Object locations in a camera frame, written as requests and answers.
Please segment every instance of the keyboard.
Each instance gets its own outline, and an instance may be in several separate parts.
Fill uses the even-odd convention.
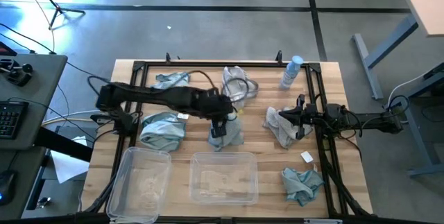
[[[15,139],[29,103],[0,101],[0,139]]]

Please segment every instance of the clear plastic bin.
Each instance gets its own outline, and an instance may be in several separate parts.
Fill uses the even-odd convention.
[[[117,171],[106,212],[119,222],[154,223],[164,205],[171,175],[167,152],[131,147]]]
[[[191,158],[189,195],[201,204],[257,202],[257,161],[252,153],[199,152]]]

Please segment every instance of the gray floor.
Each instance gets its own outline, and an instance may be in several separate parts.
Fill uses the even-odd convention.
[[[60,0],[107,5],[181,6],[309,6],[308,0]],[[316,0],[325,8],[407,8],[404,0]],[[84,17],[57,18],[57,53],[100,76],[109,77],[117,58],[163,58],[166,52],[184,59],[271,60],[278,50],[284,59],[294,54],[319,61],[309,12],[142,12],[87,11]],[[378,112],[384,102],[370,97],[370,88],[351,35],[361,33],[371,50],[399,23],[402,14],[320,13],[328,61],[339,62],[350,109]],[[0,9],[0,21],[52,46],[38,7]],[[383,93],[444,60],[444,39],[425,39],[418,29],[376,66]],[[43,50],[34,44],[21,43]],[[71,111],[94,109],[94,95],[81,85],[86,75],[66,67],[60,86]],[[400,89],[405,92],[410,86]],[[51,106],[66,113],[56,92]],[[383,217],[442,223],[444,175],[410,179],[406,170],[422,165],[408,126],[398,135],[365,131],[359,139],[374,212]]]

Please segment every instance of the blue-gray towel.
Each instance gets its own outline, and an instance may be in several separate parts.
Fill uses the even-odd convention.
[[[296,200],[301,207],[316,199],[319,187],[324,184],[322,177],[314,170],[299,173],[294,169],[285,168],[282,180],[287,191],[287,200]]]
[[[158,83],[151,86],[156,89],[167,89],[174,86],[188,86],[189,74],[187,72],[175,72],[173,74],[165,75],[159,74],[155,77]]]
[[[177,113],[162,112],[147,116],[142,121],[140,141],[153,150],[174,151],[185,137],[185,123]]]
[[[234,120],[227,121],[227,124],[225,125],[227,135],[223,137],[213,138],[211,136],[211,131],[208,135],[208,142],[213,145],[214,151],[220,151],[223,147],[227,145],[244,144],[244,136],[242,135],[241,129],[241,120],[236,117],[235,113],[229,114],[228,119]]]

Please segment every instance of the computer mouse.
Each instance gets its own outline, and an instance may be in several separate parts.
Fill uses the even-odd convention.
[[[0,173],[0,205],[11,202],[15,194],[16,171],[3,171]]]

